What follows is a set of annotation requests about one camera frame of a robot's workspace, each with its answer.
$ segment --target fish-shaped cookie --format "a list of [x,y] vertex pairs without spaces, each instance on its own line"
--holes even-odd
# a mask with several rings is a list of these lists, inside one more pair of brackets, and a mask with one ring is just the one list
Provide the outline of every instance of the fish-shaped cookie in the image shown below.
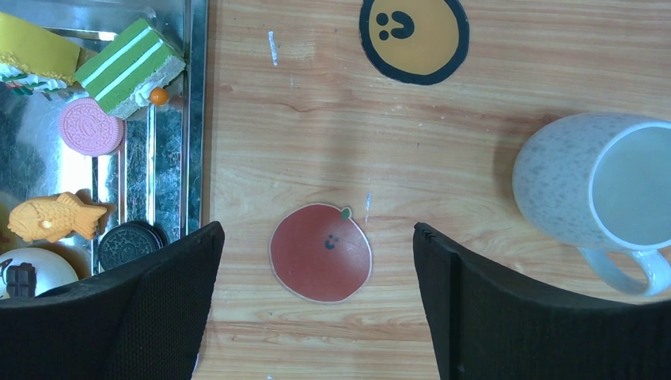
[[47,239],[55,243],[72,231],[91,240],[96,236],[98,219],[106,212],[105,207],[89,206],[75,194],[64,192],[19,204],[9,213],[8,227],[25,241]]

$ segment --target wood grain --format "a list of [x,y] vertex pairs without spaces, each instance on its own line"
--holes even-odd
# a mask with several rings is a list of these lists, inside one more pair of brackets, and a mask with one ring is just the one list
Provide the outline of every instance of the wood grain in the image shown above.
[[[227,239],[195,378],[438,378],[412,261],[418,221],[557,287],[671,295],[617,294],[534,230],[510,187],[524,141],[557,118],[671,117],[671,3],[469,0],[468,58],[431,87],[373,68],[360,6],[210,0],[206,198]],[[373,248],[370,281],[341,305],[294,297],[269,268],[277,223],[312,202],[351,206]]]

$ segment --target scratch mark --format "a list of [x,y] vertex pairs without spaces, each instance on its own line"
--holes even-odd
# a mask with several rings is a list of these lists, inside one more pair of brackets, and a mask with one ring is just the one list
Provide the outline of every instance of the scratch mark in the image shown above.
[[273,65],[277,66],[277,47],[275,46],[275,32],[272,30],[268,32],[268,42],[271,45],[271,54],[273,57]]

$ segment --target matcha cake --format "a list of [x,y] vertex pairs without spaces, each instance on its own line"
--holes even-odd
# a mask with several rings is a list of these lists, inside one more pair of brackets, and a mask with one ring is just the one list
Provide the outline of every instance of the matcha cake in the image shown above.
[[15,93],[56,93],[74,83],[79,45],[0,12],[0,80]]
[[152,100],[163,100],[162,88],[185,66],[175,48],[140,19],[84,63],[74,77],[103,111],[126,119]]

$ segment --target orange ball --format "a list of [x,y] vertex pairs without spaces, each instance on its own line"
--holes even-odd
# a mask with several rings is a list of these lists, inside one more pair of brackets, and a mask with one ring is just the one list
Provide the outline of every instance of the orange ball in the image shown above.
[[170,100],[170,95],[164,89],[153,89],[151,90],[149,100],[155,105],[164,105]]

